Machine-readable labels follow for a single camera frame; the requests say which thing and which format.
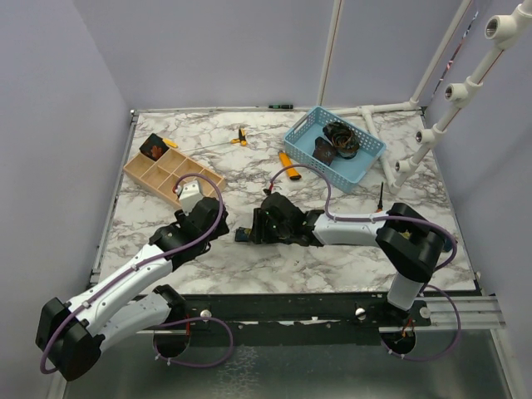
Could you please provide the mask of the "blue yellow floral tie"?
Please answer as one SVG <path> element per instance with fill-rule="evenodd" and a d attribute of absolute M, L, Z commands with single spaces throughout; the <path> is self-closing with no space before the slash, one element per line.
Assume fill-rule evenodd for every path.
<path fill-rule="evenodd" d="M 235 230 L 234 241 L 238 243 L 247 243 L 250 240 L 252 229 L 245 227 L 238 227 Z"/>

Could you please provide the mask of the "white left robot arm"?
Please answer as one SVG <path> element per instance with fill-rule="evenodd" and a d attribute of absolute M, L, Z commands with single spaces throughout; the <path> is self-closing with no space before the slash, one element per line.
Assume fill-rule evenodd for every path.
<path fill-rule="evenodd" d="M 168 285 L 137 295 L 180 266 L 205 254 L 226 235 L 222 201 L 204 197 L 192 210 L 179 210 L 175 222 L 158 228 L 140 251 L 112 275 L 63 302 L 49 300 L 41 310 L 36 345 L 42 350 L 40 371 L 73 381 L 87 373 L 101 354 L 121 340 L 151 327 L 188 327 L 207 321 L 191 313 L 185 299 Z"/>

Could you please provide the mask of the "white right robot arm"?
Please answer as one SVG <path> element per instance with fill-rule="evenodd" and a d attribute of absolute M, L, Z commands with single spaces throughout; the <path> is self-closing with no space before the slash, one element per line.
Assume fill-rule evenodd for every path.
<path fill-rule="evenodd" d="M 449 232 L 404 203 L 374 214 L 331 214 L 327 209 L 303 212 L 279 193 L 267 196 L 254 209 L 247 236 L 253 244 L 381 249 L 396 270 L 382 304 L 382 316 L 392 325 L 411 316 L 411 307 L 436 271 L 446 242 L 453 240 Z"/>

